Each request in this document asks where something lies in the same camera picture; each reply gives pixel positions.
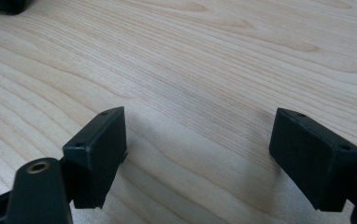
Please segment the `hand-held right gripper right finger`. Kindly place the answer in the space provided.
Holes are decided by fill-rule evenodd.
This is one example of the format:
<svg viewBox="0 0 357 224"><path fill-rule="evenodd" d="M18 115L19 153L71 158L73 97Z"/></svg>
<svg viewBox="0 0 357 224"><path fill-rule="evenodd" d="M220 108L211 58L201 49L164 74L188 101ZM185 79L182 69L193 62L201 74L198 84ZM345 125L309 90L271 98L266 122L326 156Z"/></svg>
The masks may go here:
<svg viewBox="0 0 357 224"><path fill-rule="evenodd" d="M269 152L314 208L343 209L357 168L357 146L304 114L280 108Z"/></svg>

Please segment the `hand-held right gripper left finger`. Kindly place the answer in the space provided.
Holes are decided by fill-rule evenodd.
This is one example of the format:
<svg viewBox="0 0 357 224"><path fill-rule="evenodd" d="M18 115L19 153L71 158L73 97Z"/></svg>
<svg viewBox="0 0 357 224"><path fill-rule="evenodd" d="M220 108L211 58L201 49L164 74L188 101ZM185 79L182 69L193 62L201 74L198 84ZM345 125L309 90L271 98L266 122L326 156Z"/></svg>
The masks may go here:
<svg viewBox="0 0 357 224"><path fill-rule="evenodd" d="M96 115L63 146L68 200L78 209L102 208L127 156L124 107Z"/></svg>

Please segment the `black pencil case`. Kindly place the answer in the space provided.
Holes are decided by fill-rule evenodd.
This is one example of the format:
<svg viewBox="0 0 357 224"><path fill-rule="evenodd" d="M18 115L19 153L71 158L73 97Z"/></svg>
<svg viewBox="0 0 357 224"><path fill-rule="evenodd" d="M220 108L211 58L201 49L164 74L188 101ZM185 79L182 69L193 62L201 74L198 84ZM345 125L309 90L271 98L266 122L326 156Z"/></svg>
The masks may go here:
<svg viewBox="0 0 357 224"><path fill-rule="evenodd" d="M18 15L23 13L33 0L0 0L0 13Z"/></svg>

